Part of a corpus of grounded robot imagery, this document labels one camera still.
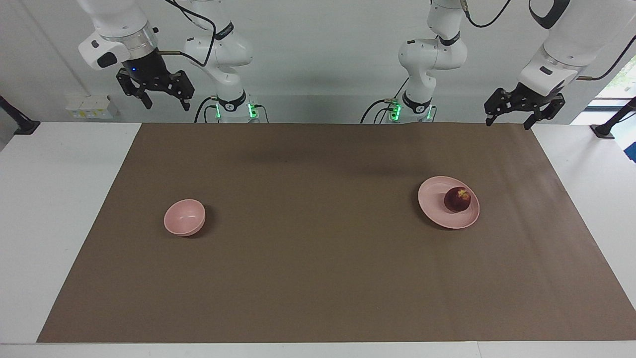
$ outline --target apple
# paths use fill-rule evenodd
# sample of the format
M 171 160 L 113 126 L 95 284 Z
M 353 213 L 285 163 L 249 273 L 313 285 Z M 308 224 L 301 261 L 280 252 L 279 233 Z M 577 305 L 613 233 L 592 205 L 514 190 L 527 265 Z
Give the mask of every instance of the apple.
M 468 189 L 464 187 L 450 189 L 444 197 L 444 205 L 456 213 L 466 211 L 471 205 L 471 195 L 468 193 Z

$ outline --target white wall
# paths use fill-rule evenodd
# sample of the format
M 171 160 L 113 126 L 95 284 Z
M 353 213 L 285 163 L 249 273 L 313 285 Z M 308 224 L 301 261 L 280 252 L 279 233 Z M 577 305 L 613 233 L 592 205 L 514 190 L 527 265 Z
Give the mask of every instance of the white wall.
M 200 34 L 163 1 L 139 2 L 151 24 L 160 28 L 161 49 L 181 49 L 187 37 Z M 542 2 L 551 0 L 533 0 L 533 6 Z M 473 0 L 471 14 L 485 23 L 504 3 Z M 397 57 L 402 41 L 432 37 L 425 24 L 426 0 L 226 0 L 226 7 L 237 31 L 255 47 L 254 62 L 239 69 L 245 86 L 267 105 L 274 122 L 358 121 L 367 105 L 393 96 L 406 78 Z M 121 121 L 192 120 L 193 111 L 184 113 L 178 101 L 163 94 L 151 93 L 155 106 L 146 111 L 138 100 L 121 93 L 115 68 L 91 70 L 77 45 L 92 31 L 89 17 L 75 0 L 0 1 L 0 93 L 42 120 L 70 120 L 63 111 L 64 95 L 82 94 L 82 86 L 91 94 L 110 94 Z M 630 24 L 587 73 L 604 72 L 634 33 L 636 24 Z M 547 34 L 531 19 L 527 1 L 513 1 L 500 21 L 487 29 L 465 22 L 465 66 L 436 72 L 438 120 L 482 122 L 483 102 L 497 87 L 514 88 L 519 70 Z M 634 54 L 636 47 L 623 62 Z M 194 107 L 214 93 L 206 77 L 185 59 L 167 62 L 171 71 L 188 72 L 197 89 Z M 571 122 L 610 79 L 568 87 L 568 104 L 554 122 Z M 522 122 L 525 117 L 502 120 Z

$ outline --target black cable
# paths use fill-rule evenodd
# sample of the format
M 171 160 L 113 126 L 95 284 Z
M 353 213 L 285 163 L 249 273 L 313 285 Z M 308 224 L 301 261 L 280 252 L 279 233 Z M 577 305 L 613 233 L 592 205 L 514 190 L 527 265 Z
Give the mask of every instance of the black cable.
M 216 109 L 216 106 L 215 105 L 208 106 L 208 107 L 205 107 L 205 109 L 203 110 L 203 120 L 205 123 L 207 123 L 207 110 L 210 108 Z
M 433 120 L 431 121 L 431 123 L 435 123 L 435 117 L 437 117 L 437 106 L 433 106 L 431 107 L 431 111 L 435 110 L 435 114 L 433 115 Z
M 177 2 L 175 0 L 164 0 L 164 1 L 166 3 L 169 3 L 172 6 L 176 7 L 177 9 L 181 10 L 183 15 L 189 13 L 190 15 L 192 15 L 194 17 L 197 17 L 197 18 L 200 18 L 201 20 L 204 20 L 204 21 L 210 23 L 210 25 L 212 25 L 212 39 L 210 40 L 210 47 L 207 49 L 207 55 L 205 56 L 205 61 L 200 62 L 200 61 L 196 60 L 194 57 L 192 57 L 192 56 L 190 56 L 188 54 L 185 54 L 185 53 L 183 53 L 181 51 L 178 51 L 178 52 L 174 53 L 174 55 L 180 55 L 180 56 L 186 57 L 189 60 L 191 60 L 192 62 L 198 64 L 199 66 L 205 67 L 207 65 L 208 61 L 210 60 L 210 55 L 212 53 L 212 48 L 214 48 L 214 37 L 216 36 L 216 24 L 212 20 L 210 20 L 209 18 L 207 18 L 205 16 L 201 16 L 201 15 L 195 13 L 194 11 L 191 11 L 191 10 L 189 10 L 187 8 L 184 8 L 183 6 L 177 4 Z M 190 20 L 194 24 L 194 21 L 192 21 L 192 19 L 189 16 L 186 16 L 186 17 L 188 18 L 188 20 Z
M 580 76 L 576 80 L 577 81 L 598 81 L 607 77 L 607 75 L 609 75 L 610 72 L 612 72 L 614 68 L 616 68 L 616 65 L 618 65 L 619 62 L 621 62 L 621 60 L 623 59 L 623 56 L 625 56 L 625 54 L 627 53 L 627 50 L 629 50 L 630 47 L 632 47 L 634 41 L 636 41 L 636 36 L 632 37 L 632 40 L 627 44 L 627 46 L 625 47 L 623 52 L 621 52 L 621 55 L 616 59 L 616 61 L 614 61 L 614 64 L 612 65 L 612 67 L 610 67 L 607 70 L 607 72 L 605 72 L 601 77 Z
M 475 27 L 477 27 L 477 28 L 479 28 L 479 29 L 483 29 L 483 28 L 485 28 L 485 27 L 488 27 L 488 26 L 490 26 L 490 25 L 494 24 L 497 20 L 499 20 L 499 17 L 501 17 L 501 14 L 503 14 L 503 13 L 504 13 L 504 11 L 506 11 L 506 8 L 508 7 L 508 5 L 510 5 L 510 2 L 511 2 L 511 1 L 512 1 L 512 0 L 508 0 L 508 1 L 506 1 L 506 4 L 504 5 L 504 7 L 503 7 L 503 8 L 501 8 L 501 11 L 497 14 L 497 16 L 495 16 L 495 18 L 493 18 L 491 22 L 489 22 L 489 23 L 487 23 L 487 24 L 485 24 L 485 25 L 475 24 L 475 23 L 474 23 L 474 21 L 473 21 L 473 19 L 471 18 L 471 13 L 468 11 L 468 9 L 466 9 L 466 11 L 465 11 L 465 13 L 466 13 L 466 18 L 468 19 L 468 22 L 470 22 L 470 23 L 471 23 L 471 25 L 473 25 L 473 26 L 475 26 Z
M 402 86 L 400 86 L 399 90 L 397 90 L 396 95 L 393 96 L 393 99 L 398 98 L 398 95 L 400 92 L 402 92 L 402 89 L 404 88 L 404 86 L 406 86 L 406 83 L 408 82 L 408 77 L 406 77 L 406 79 L 404 80 L 404 83 L 402 83 Z M 384 114 L 382 115 L 382 119 L 380 119 L 380 123 L 378 124 L 382 124 L 382 122 L 384 122 L 384 117 L 387 115 L 387 113 L 389 112 L 389 109 L 391 109 L 391 105 L 389 104 L 386 107 L 386 112 L 384 112 Z
M 628 120 L 629 118 L 632 118 L 634 115 L 636 115 L 636 112 L 632 113 L 629 117 L 625 117 L 625 118 L 619 120 L 618 123 L 623 123 L 624 121 Z
M 373 119 L 373 124 L 375 124 L 378 121 L 378 116 L 380 116 L 380 113 L 384 112 L 384 114 L 387 114 L 388 111 L 390 111 L 390 109 L 387 109 L 387 108 L 382 108 L 381 110 L 379 110 L 378 113 L 375 114 L 375 118 Z M 384 120 L 384 116 L 382 116 L 382 119 L 380 120 L 380 124 L 382 124 L 383 120 Z
M 265 112 L 265 120 L 269 124 L 270 117 L 267 115 L 267 108 L 265 108 L 265 106 L 263 106 L 262 104 L 257 104 L 257 105 L 254 106 L 254 108 L 262 108 L 263 109 L 263 111 Z
M 362 115 L 362 119 L 360 120 L 360 124 L 364 123 L 364 119 L 366 118 L 366 115 L 369 114 L 369 112 L 373 109 L 373 107 L 377 106 L 380 103 L 384 103 L 383 99 L 379 99 L 375 102 L 373 102 L 373 104 L 371 104 L 371 106 L 369 106 L 369 108 L 366 109 L 366 111 L 364 112 L 364 115 Z
M 199 29 L 205 30 L 207 31 L 206 28 L 204 28 L 203 26 L 197 24 L 194 20 L 192 20 L 191 17 L 188 16 L 188 13 L 186 13 L 185 11 L 181 10 L 181 13 L 183 14 L 183 16 L 185 16 L 194 26 L 197 26 Z
M 205 106 L 205 104 L 206 104 L 208 101 L 212 101 L 213 99 L 214 99 L 213 97 L 206 97 L 206 98 L 205 98 L 205 99 L 201 102 L 201 104 L 199 105 L 199 108 L 197 109 L 197 114 L 195 115 L 195 123 L 197 123 L 197 122 L 198 122 L 198 115 L 199 115 L 199 113 L 201 113 L 201 110 L 203 109 L 203 106 Z

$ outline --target black stand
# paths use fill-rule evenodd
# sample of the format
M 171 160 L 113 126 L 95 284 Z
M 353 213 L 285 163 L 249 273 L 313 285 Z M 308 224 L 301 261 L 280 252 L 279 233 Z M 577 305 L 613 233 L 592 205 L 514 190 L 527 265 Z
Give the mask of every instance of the black stand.
M 32 134 L 40 125 L 39 121 L 31 120 L 29 117 L 25 116 L 24 113 L 7 102 L 3 96 L 0 96 L 0 108 L 4 109 L 4 111 L 18 124 L 18 129 L 14 132 L 16 135 Z
M 632 98 L 624 107 L 621 108 L 607 123 L 602 125 L 591 125 L 592 131 L 599 138 L 613 140 L 614 136 L 612 135 L 612 128 L 621 122 L 626 115 L 628 115 L 631 111 L 636 109 L 636 97 Z

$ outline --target pink bowl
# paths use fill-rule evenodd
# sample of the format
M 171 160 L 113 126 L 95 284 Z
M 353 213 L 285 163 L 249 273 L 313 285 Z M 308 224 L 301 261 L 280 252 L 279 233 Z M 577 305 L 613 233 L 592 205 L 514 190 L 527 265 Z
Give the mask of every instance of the pink bowl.
M 163 225 L 170 233 L 187 237 L 196 234 L 205 223 L 205 208 L 194 199 L 173 204 L 163 217 Z

